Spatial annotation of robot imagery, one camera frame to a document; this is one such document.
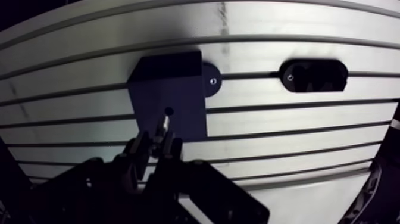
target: white panel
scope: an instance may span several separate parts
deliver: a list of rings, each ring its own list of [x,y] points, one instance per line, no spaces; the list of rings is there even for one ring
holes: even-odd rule
[[[0,125],[10,123],[25,123],[30,119],[26,117],[21,105],[11,105],[0,107]]]
[[[135,120],[0,129],[8,144],[128,141],[138,133]]]
[[[318,101],[347,101],[360,99],[392,99],[400,97],[400,79],[350,77],[344,92],[296,94],[287,91],[279,79],[227,80],[220,91],[206,99],[207,108],[237,107]],[[73,95],[22,104],[29,121],[62,120],[133,114],[126,89]],[[0,107],[0,125],[24,123],[19,106]]]
[[[400,97],[400,79],[349,77],[343,92],[299,94],[289,92],[280,79],[224,81],[221,89],[206,98],[207,108],[297,102],[390,99]]]
[[[30,18],[29,20],[23,21],[16,26],[12,26],[7,30],[0,32],[0,43],[10,41],[37,29],[41,29],[75,17],[145,1],[149,0],[94,0],[79,1],[73,4],[68,4],[61,8],[57,8],[55,10],[51,10],[36,17]]]
[[[0,102],[13,100],[15,95],[13,94],[12,87],[9,80],[4,80],[0,82]]]
[[[372,162],[359,163],[355,165],[337,167],[326,170],[318,170],[313,172],[298,173],[292,175],[274,176],[270,178],[256,178],[256,179],[245,179],[240,181],[234,181],[239,186],[251,186],[251,185],[264,185],[269,183],[282,183],[286,181],[301,181],[307,178],[318,178],[328,175],[337,175],[340,173],[350,172],[360,169],[368,169]]]
[[[371,145],[367,147],[354,148],[351,150],[267,160],[217,163],[213,164],[213,166],[229,178],[271,175],[276,173],[294,172],[297,170],[308,170],[317,167],[334,166],[337,164],[367,160],[375,157],[379,146],[380,145]]]
[[[100,49],[168,39],[214,36],[222,28],[217,12],[218,3],[209,3],[156,8],[100,18],[6,48],[0,52],[0,61],[8,71],[12,71]]]
[[[377,8],[400,12],[400,2],[397,0],[347,0],[346,2],[354,2],[363,5],[370,5]]]
[[[183,160],[222,160],[318,151],[381,141],[387,129],[388,125],[382,125],[267,138],[184,143]],[[21,161],[81,163],[92,157],[101,157],[104,161],[112,161],[118,153],[123,151],[124,147],[10,147],[9,149],[14,158]]]
[[[133,114],[129,93],[125,89],[34,101],[23,105],[33,122]]]
[[[207,115],[208,136],[278,132],[390,120],[397,103]]]
[[[336,224],[367,181],[369,173],[285,188],[249,191],[270,211],[268,224]],[[200,223],[210,223],[189,198],[180,198]]]
[[[96,1],[80,1],[69,4],[61,8],[38,15],[34,18],[26,20],[16,26],[10,27],[0,33],[0,43],[12,40],[19,36],[25,35],[37,29],[44,28],[65,20],[79,17],[86,14],[98,13],[103,10],[114,10],[118,7],[130,7],[138,2],[146,2],[149,0],[96,0]],[[378,8],[384,8],[391,11],[400,11],[400,4],[397,0],[347,0],[338,2],[356,2],[363,5],[371,5]]]
[[[388,125],[330,132],[184,144],[183,159],[191,161],[281,155],[381,141]]]
[[[122,153],[124,146],[109,147],[27,147],[14,148],[9,150],[16,160],[20,161],[44,161],[54,163],[82,163],[94,157],[100,157],[104,162],[113,161],[114,157]],[[157,160],[150,158],[150,163]]]
[[[208,136],[240,135],[391,120],[397,103],[300,108],[207,115]],[[8,144],[128,141],[135,120],[0,129]]]
[[[40,176],[42,178],[53,178],[73,168],[71,166],[44,166],[28,164],[20,164],[20,167],[27,176]]]
[[[217,163],[213,164],[213,166],[228,178],[272,175],[367,160],[373,158],[378,149],[379,145],[372,145],[368,147],[353,148],[350,150],[334,151],[330,153],[274,158],[269,160]],[[31,164],[20,164],[20,166],[26,175],[47,178],[52,178],[70,169],[70,167],[67,166]],[[147,167],[143,180],[146,181],[150,173],[153,173],[154,170],[155,167]]]
[[[399,43],[397,18],[310,4],[229,2],[229,34],[296,34]]]
[[[13,71],[100,49],[227,34],[326,35],[399,43],[400,21],[383,15],[282,2],[224,5],[179,5],[92,20],[7,48],[0,60],[6,71]]]
[[[293,57],[338,58],[346,64],[349,71],[392,73],[400,71],[400,64],[398,63],[400,51],[381,48],[293,42],[209,44],[200,45],[198,48],[202,51],[204,60],[215,64],[222,73],[278,71],[282,62]],[[229,52],[223,53],[224,48],[228,48]],[[91,86],[124,83],[141,56],[166,54],[176,52],[177,49],[168,48],[156,52],[153,50],[140,51],[94,58],[35,71],[10,80],[12,80],[19,98]],[[346,91],[349,90],[349,85],[357,85],[351,80],[353,79],[349,79]],[[7,82],[7,80],[0,81],[0,85],[4,82]],[[0,102],[11,99],[14,99],[13,96],[0,97]]]

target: screw hole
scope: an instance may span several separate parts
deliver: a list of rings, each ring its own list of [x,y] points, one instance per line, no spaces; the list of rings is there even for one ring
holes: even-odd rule
[[[210,79],[210,84],[212,84],[212,85],[217,84],[217,79],[216,78]]]
[[[168,116],[172,116],[174,114],[174,109],[172,109],[171,107],[167,107],[165,109],[165,114]]]

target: black oval holder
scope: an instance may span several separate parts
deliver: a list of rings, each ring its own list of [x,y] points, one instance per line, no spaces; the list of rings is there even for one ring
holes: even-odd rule
[[[301,58],[285,61],[279,75],[291,92],[334,92],[344,91],[349,73],[339,60]]]

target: black plastic bracket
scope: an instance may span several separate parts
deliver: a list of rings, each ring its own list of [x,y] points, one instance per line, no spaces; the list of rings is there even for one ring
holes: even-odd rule
[[[167,113],[176,136],[195,141],[207,137],[205,97],[221,84],[219,70],[195,51],[141,58],[127,86],[140,131],[154,136]]]
[[[291,92],[344,91],[349,76],[346,66],[335,59],[292,59],[281,65],[279,73]]]

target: scuff mark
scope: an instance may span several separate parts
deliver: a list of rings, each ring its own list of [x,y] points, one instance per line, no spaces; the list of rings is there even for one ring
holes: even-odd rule
[[[229,25],[228,25],[228,16],[227,16],[227,7],[226,7],[226,2],[220,2],[218,4],[218,16],[221,20],[221,29],[220,29],[220,34],[221,36],[228,36],[229,35]],[[229,72],[230,71],[230,47],[229,43],[223,43],[221,44],[222,49],[222,56],[224,58],[224,63],[223,63],[223,71],[224,72]]]
[[[18,93],[17,93],[17,89],[15,88],[14,84],[12,82],[7,82],[8,86],[10,86],[11,92],[12,94],[18,98]]]
[[[30,117],[29,117],[28,112],[26,111],[24,105],[18,104],[18,106],[20,106],[20,109],[22,111],[22,115],[25,117],[26,121],[30,122]]]

